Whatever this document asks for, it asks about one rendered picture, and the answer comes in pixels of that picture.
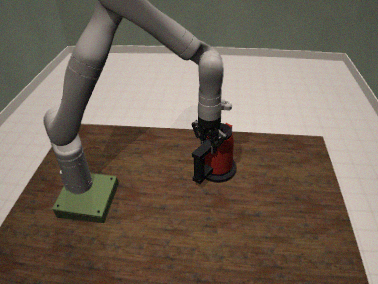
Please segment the red kettle with black handle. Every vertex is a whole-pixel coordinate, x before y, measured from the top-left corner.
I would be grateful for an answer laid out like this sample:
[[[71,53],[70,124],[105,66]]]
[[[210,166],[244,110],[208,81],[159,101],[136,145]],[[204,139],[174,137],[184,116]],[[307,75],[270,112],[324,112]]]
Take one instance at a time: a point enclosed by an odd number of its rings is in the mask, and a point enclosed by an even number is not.
[[[211,141],[208,136],[207,140],[192,153],[194,158],[194,176],[192,180],[198,184],[201,184],[210,174],[223,176],[229,173],[232,168],[234,146],[232,125],[221,123],[220,128],[228,136],[214,154],[211,154]]]

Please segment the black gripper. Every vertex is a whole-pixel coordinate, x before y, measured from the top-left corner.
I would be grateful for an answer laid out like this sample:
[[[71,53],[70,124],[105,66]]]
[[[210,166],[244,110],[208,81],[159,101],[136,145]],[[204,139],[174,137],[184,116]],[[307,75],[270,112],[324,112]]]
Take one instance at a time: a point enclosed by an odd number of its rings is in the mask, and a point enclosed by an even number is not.
[[[198,120],[195,120],[191,125],[193,127],[196,138],[199,138],[201,145],[207,140],[207,136],[211,141],[211,154],[217,151],[217,148],[223,144],[227,133],[223,133],[220,128],[221,117],[214,121],[206,121],[198,116]],[[199,133],[198,133],[199,132]],[[218,141],[219,134],[219,141]]]

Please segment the black round kettle base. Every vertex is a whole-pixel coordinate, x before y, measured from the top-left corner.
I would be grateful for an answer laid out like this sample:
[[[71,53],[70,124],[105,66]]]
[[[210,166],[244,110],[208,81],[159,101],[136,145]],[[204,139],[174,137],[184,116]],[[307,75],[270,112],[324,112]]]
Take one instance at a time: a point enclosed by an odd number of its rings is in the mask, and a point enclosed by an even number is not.
[[[229,173],[227,173],[223,176],[213,176],[213,175],[210,174],[206,178],[206,180],[211,181],[211,182],[216,182],[216,183],[225,182],[225,181],[230,180],[235,175],[235,173],[236,173],[236,163],[233,160],[233,166],[232,166]]]

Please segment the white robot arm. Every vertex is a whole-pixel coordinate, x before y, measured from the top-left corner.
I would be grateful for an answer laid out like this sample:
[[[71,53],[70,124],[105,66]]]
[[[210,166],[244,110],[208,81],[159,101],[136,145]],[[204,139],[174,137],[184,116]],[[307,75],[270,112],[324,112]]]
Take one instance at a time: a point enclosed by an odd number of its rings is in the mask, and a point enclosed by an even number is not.
[[[147,0],[98,0],[68,62],[61,105],[50,108],[44,116],[45,129],[61,169],[61,179],[66,191],[73,194],[85,193],[92,187],[78,132],[123,17],[183,60],[198,65],[198,116],[201,119],[214,121],[221,117],[221,110],[232,109],[230,102],[221,99],[224,68],[221,55],[214,48],[198,40]]]

